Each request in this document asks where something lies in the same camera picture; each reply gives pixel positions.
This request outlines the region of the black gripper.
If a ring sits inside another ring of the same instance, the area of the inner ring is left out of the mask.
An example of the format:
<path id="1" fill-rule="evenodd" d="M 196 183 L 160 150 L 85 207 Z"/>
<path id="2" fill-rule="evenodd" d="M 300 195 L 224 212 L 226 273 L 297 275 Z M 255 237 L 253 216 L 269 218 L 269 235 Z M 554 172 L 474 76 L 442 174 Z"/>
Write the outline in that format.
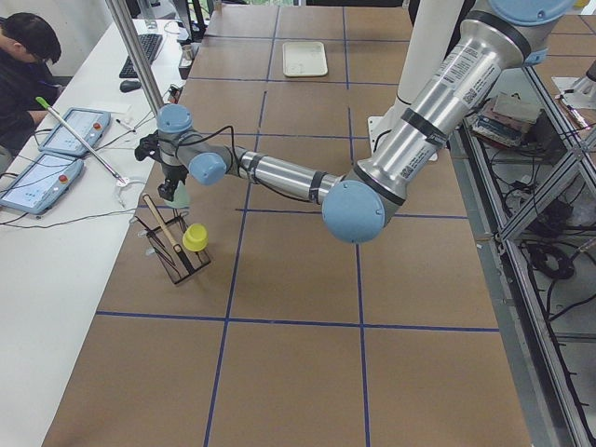
<path id="1" fill-rule="evenodd" d="M 161 164 L 164 182 L 157 188 L 162 199 L 173 199 L 179 183 L 185 183 L 187 168 L 184 165 L 172 166 L 166 163 Z"/>

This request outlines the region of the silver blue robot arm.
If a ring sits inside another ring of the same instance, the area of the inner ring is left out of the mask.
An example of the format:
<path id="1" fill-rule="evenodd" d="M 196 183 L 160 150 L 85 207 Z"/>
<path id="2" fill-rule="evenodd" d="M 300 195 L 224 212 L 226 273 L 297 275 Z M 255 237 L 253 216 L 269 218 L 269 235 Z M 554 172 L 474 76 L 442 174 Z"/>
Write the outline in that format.
<path id="1" fill-rule="evenodd" d="M 407 186 L 448 137 L 478 107 L 507 69 L 539 64 L 548 36 L 570 1 L 478 1 L 463 18 L 460 39 L 422 91 L 397 118 L 368 158 L 336 177 L 271 156 L 209 144 L 193 128 L 190 111 L 162 106 L 156 116 L 157 161 L 171 200 L 191 175 L 212 185 L 235 175 L 280 194 L 317 203 L 328 230 L 347 243 L 374 239 L 407 196 Z"/>

